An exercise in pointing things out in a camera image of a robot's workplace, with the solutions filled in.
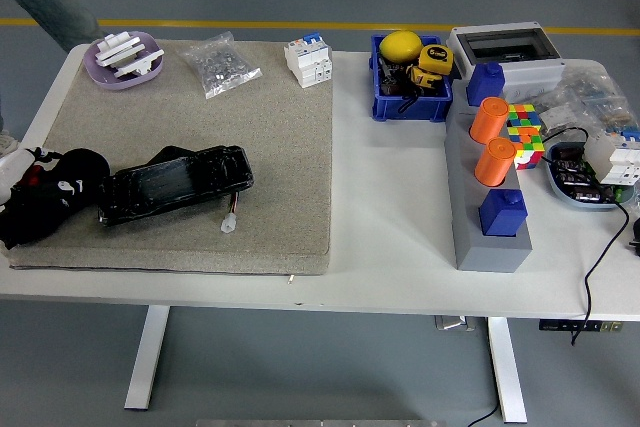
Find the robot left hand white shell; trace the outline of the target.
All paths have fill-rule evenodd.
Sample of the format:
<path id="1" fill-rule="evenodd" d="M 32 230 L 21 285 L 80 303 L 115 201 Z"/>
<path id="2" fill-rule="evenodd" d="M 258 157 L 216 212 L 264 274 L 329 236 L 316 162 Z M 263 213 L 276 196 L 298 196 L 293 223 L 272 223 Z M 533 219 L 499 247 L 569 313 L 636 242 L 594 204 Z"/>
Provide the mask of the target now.
<path id="1" fill-rule="evenodd" d="M 90 193 L 80 153 L 19 148 L 1 159 L 1 206 L 70 202 Z"/>

